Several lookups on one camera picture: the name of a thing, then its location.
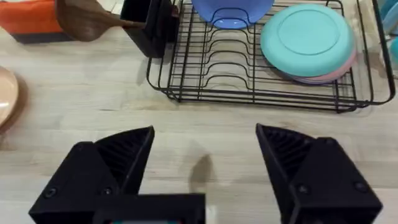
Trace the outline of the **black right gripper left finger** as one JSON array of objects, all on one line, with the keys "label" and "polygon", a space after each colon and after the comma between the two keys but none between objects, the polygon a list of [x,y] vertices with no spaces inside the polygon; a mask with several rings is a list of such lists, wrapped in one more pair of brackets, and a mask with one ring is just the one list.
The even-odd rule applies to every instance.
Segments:
[{"label": "black right gripper left finger", "polygon": [[102,198],[138,194],[154,136],[148,126],[76,143],[29,216],[35,223],[92,223]]}]

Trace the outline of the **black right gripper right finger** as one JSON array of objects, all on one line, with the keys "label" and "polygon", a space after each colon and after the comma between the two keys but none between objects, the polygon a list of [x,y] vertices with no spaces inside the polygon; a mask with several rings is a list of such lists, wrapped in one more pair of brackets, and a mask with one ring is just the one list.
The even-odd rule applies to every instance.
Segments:
[{"label": "black right gripper right finger", "polygon": [[256,125],[282,223],[373,223],[383,204],[336,139]]}]

